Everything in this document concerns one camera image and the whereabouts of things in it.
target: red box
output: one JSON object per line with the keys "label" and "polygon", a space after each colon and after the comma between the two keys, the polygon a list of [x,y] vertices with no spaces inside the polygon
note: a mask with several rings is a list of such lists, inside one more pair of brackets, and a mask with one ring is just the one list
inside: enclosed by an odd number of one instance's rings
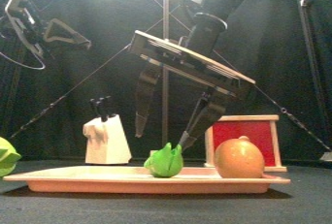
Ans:
{"label": "red box", "polygon": [[214,151],[228,139],[246,136],[260,150],[264,157],[266,172],[285,172],[281,166],[275,124],[277,115],[231,115],[223,116],[204,133],[206,167],[214,167]]}

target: black pole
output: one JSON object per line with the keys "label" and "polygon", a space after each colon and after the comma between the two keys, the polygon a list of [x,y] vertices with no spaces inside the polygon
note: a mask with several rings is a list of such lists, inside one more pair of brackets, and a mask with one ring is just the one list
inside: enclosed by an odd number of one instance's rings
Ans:
{"label": "black pole", "polygon": [[310,26],[310,16],[307,8],[309,6],[303,6],[301,4],[301,0],[297,0],[298,3],[298,13],[301,18],[301,24],[303,29],[303,36],[305,36],[305,42],[306,42],[306,51],[307,51],[307,58],[310,63],[310,75],[311,75],[311,82],[313,82],[313,88],[314,88],[314,97],[317,101],[318,106],[318,113],[319,118],[322,122],[322,128],[325,131],[325,138],[330,141],[330,124],[329,124],[329,118],[327,118],[327,111],[326,111],[326,105],[325,105],[325,94],[321,86],[321,78],[318,73],[318,66],[317,66],[317,59],[315,59],[315,53],[314,53],[314,45],[311,40],[311,26]]}

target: green fruit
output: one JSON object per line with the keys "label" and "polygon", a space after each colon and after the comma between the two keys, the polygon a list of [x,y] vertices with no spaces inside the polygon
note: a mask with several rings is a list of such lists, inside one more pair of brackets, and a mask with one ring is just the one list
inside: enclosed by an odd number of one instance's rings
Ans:
{"label": "green fruit", "polygon": [[10,143],[0,137],[0,176],[5,176],[13,171],[19,159],[21,156],[15,153]]}
{"label": "green fruit", "polygon": [[155,177],[171,177],[176,175],[183,167],[181,147],[176,145],[171,149],[171,144],[155,151],[144,161],[144,167]]}

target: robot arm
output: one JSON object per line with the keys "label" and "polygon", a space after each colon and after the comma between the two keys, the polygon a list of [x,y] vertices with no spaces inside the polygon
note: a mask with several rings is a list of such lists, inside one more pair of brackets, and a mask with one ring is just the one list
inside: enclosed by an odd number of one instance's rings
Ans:
{"label": "robot arm", "polygon": [[192,12],[194,23],[187,38],[183,38],[183,48],[136,31],[131,52],[148,62],[137,84],[137,137],[145,126],[148,102],[160,67],[207,86],[179,140],[181,150],[192,145],[196,138],[222,117],[228,100],[246,98],[254,81],[208,59],[219,33],[227,29],[228,15],[242,1],[183,0],[185,11]]}
{"label": "robot arm", "polygon": [[52,42],[89,48],[90,42],[58,19],[45,20],[40,13],[53,0],[9,0],[5,6],[6,18],[26,49],[40,58],[44,47]]}

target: white knife block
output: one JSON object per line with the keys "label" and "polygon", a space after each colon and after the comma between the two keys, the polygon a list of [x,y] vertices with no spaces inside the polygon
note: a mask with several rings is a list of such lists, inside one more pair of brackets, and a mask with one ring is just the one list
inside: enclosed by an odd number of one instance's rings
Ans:
{"label": "white knife block", "polygon": [[127,164],[131,159],[129,147],[119,115],[101,122],[92,119],[82,125],[82,135],[88,138],[85,163],[98,165]]}

